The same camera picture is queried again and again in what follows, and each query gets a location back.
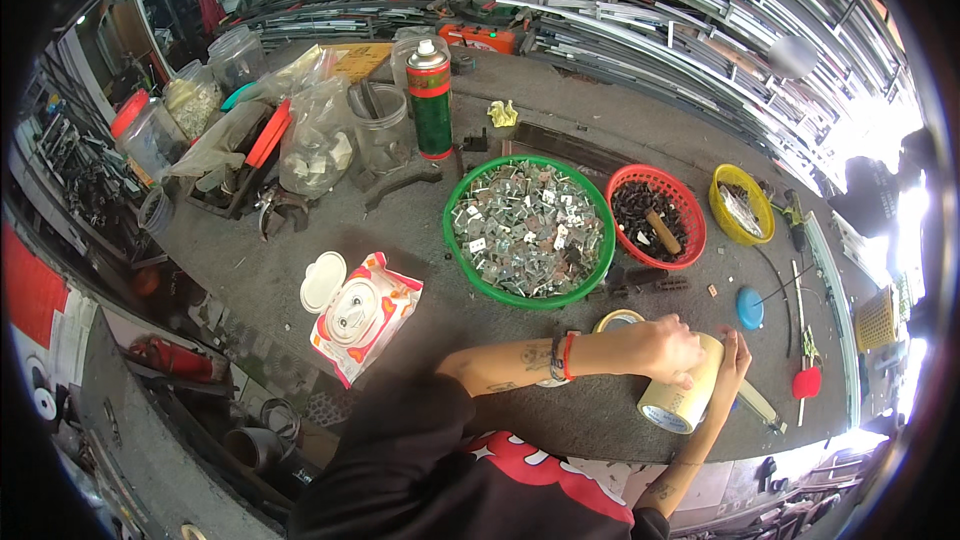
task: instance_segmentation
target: hand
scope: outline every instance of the hand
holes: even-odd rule
[[[718,326],[717,336],[723,342],[725,352],[708,408],[709,413],[722,414],[726,419],[737,399],[743,377],[747,375],[747,369],[754,358],[750,355],[750,349],[747,348],[743,334],[729,325]]]
[[[600,336],[607,334],[613,347],[609,360],[612,370],[608,373],[631,373],[684,390],[693,388],[693,378],[687,372],[698,366],[706,353],[700,346],[700,336],[681,323],[679,315],[641,321]]]

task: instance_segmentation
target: yellow basket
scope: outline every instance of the yellow basket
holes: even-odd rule
[[[723,204],[723,198],[720,196],[720,188],[717,183],[725,182],[746,189],[747,197],[750,199],[750,209],[759,220],[758,225],[763,237],[756,237],[747,230],[740,227],[740,224],[734,219],[734,216],[727,210]],[[770,201],[763,195],[763,190],[750,177],[750,174],[736,166],[724,162],[713,170],[713,183],[710,184],[710,210],[713,211],[713,218],[720,225],[720,229],[726,232],[738,244],[743,246],[763,245],[769,243],[774,237],[774,210],[770,208]]]
[[[856,348],[861,353],[893,344],[897,340],[900,322],[898,294],[891,283],[853,310],[853,334],[856,336]]]

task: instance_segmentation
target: red graphic print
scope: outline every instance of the red graphic print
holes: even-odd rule
[[[489,460],[515,482],[527,486],[559,484],[566,496],[587,509],[631,526],[634,524],[634,512],[616,494],[576,467],[538,450],[509,431],[480,436],[462,450],[473,453],[478,462]]]

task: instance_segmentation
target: green spray can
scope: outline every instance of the green spray can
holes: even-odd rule
[[[420,40],[407,59],[407,87],[420,154],[431,161],[446,159],[453,152],[450,59],[432,41]]]

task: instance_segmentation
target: gray carpet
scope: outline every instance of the gray carpet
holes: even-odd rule
[[[300,52],[299,46],[287,50],[291,56]],[[509,131],[490,126],[486,107],[494,98],[514,99],[524,121],[666,169],[696,189],[706,219],[707,244],[694,265],[678,272],[689,279],[689,290],[658,292],[651,288],[629,300],[580,301],[546,312],[520,310],[487,298],[467,282],[455,260],[444,258],[448,249],[440,224],[455,185],[452,159],[441,165],[442,182],[417,184],[392,194],[366,220],[363,195],[344,179],[321,199],[310,213],[309,228],[298,234],[284,229],[265,243],[258,237],[255,216],[226,221],[179,202],[170,227],[157,240],[236,317],[256,328],[263,342],[282,345],[327,372],[327,362],[308,342],[316,317],[303,309],[298,298],[304,269],[328,250],[340,252],[350,269],[368,253],[384,251],[392,268],[423,280],[425,288],[416,313],[360,378],[359,387],[378,372],[426,368],[468,346],[543,337],[554,325],[587,331],[606,313],[619,308],[631,308],[650,318],[679,313],[693,329],[709,333],[718,323],[736,323],[734,299],[742,285],[754,286],[761,295],[776,289],[775,276],[756,251],[734,243],[719,229],[707,199],[711,173],[723,162],[741,165],[785,188],[791,180],[781,177],[772,162],[700,119],[630,90],[561,78],[551,67],[519,57],[477,56],[478,70],[454,79],[455,136],[475,135],[486,126],[494,140],[503,138]],[[381,68],[379,75],[389,77],[389,71]],[[578,124],[588,129],[578,129]],[[494,144],[490,156],[498,154],[498,143]],[[488,158],[465,154],[468,165]],[[411,167],[428,169],[429,165],[417,160]],[[816,211],[821,222],[830,221],[830,209],[822,199],[805,188],[800,195],[806,209]],[[724,255],[717,252],[718,247],[724,248]],[[790,259],[800,264],[781,220],[763,250],[784,280],[791,277]],[[845,272],[846,292],[868,297],[870,283],[842,251],[835,247],[834,254]],[[619,249],[617,259],[627,266],[631,263]],[[770,434],[749,409],[740,407],[730,415],[710,454],[711,461],[770,454],[842,432],[845,389],[834,320],[829,307],[821,304],[822,282],[812,272],[803,282],[813,291],[803,293],[806,319],[814,326],[814,338],[826,362],[820,396],[806,402],[803,426],[795,426],[798,402],[790,395],[790,381],[800,369],[798,323],[793,324],[794,357],[787,360],[786,308],[782,300],[774,298],[767,305],[763,329],[748,334],[753,365],[747,378],[788,423],[786,436]],[[709,284],[719,291],[716,298],[708,294]],[[792,290],[789,295],[796,318]],[[685,439],[638,414],[636,402],[641,394],[641,379],[630,376],[581,378],[556,389],[523,388],[479,399],[474,423],[477,429],[509,429],[554,454],[666,462]]]

